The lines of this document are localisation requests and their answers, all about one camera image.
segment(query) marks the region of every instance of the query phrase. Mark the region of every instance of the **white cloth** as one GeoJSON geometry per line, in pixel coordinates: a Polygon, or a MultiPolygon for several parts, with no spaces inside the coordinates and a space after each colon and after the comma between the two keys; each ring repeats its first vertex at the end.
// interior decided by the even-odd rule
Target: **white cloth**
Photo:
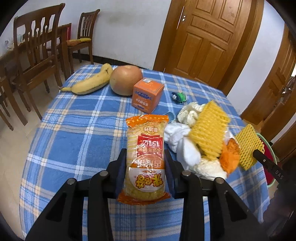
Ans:
{"type": "Polygon", "coordinates": [[[164,133],[164,141],[173,152],[177,153],[177,160],[182,163],[185,170],[188,170],[189,166],[198,164],[201,159],[196,144],[187,137],[190,130],[188,125],[170,123],[167,124],[164,133]]]}
{"type": "Polygon", "coordinates": [[[221,177],[223,179],[227,178],[227,172],[222,169],[218,159],[209,161],[205,158],[202,158],[200,163],[190,166],[189,170],[195,172],[198,177],[209,180],[214,180],[216,177],[221,177]]]}
{"type": "Polygon", "coordinates": [[[191,102],[188,105],[183,106],[177,115],[178,121],[190,127],[194,126],[198,115],[201,113],[204,106],[205,104],[199,105],[197,102],[191,102]]]}

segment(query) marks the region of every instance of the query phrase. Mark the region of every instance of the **plaid tablecloth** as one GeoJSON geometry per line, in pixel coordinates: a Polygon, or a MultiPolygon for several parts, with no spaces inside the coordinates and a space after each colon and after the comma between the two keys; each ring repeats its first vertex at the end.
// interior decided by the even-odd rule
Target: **plaid tablecloth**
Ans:
{"type": "MultiPolygon", "coordinates": [[[[64,84],[100,71],[101,65],[86,65],[64,84]]],[[[215,100],[229,115],[229,129],[237,134],[244,126],[225,95],[212,87],[156,71],[143,70],[145,77],[165,85],[154,114],[183,107],[172,101],[171,92],[183,91],[187,103],[215,100]]],[[[50,104],[36,131],[25,163],[20,189],[20,219],[24,236],[61,185],[71,177],[83,180],[106,169],[126,147],[125,119],[142,112],[131,106],[131,97],[116,95],[109,85],[84,96],[59,93],[50,104]]],[[[259,221],[269,204],[263,167],[257,163],[248,171],[237,168],[227,182],[259,221]]],[[[84,201],[83,239],[87,240],[87,200],[84,201]]],[[[130,206],[109,200],[115,240],[178,240],[183,200],[167,199],[148,206],[130,206]]],[[[209,238],[209,210],[204,198],[205,240],[209,238]]]]}

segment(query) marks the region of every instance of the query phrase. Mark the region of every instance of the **small toy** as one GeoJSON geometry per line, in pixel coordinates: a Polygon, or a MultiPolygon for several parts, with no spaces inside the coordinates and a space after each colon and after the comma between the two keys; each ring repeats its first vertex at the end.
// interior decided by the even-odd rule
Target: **small toy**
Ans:
{"type": "Polygon", "coordinates": [[[187,100],[187,95],[183,92],[180,93],[176,93],[176,92],[172,92],[172,98],[174,101],[176,101],[177,103],[183,103],[187,100]]]}

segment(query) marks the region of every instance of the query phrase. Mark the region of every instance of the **banana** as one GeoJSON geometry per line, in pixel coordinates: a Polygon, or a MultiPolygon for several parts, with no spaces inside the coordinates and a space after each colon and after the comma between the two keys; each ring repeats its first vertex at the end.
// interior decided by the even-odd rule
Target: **banana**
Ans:
{"type": "Polygon", "coordinates": [[[85,95],[94,92],[103,86],[105,86],[113,72],[113,68],[110,64],[103,64],[101,71],[90,78],[82,80],[71,87],[60,88],[61,91],[72,91],[77,95],[85,95]]]}

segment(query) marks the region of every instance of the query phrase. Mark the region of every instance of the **orange cardboard box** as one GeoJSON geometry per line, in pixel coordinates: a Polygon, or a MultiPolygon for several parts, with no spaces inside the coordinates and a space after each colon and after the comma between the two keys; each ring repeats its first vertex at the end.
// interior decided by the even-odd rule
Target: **orange cardboard box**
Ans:
{"type": "Polygon", "coordinates": [[[143,78],[133,87],[131,105],[135,108],[151,114],[158,105],[163,93],[164,84],[150,78],[143,78]]]}

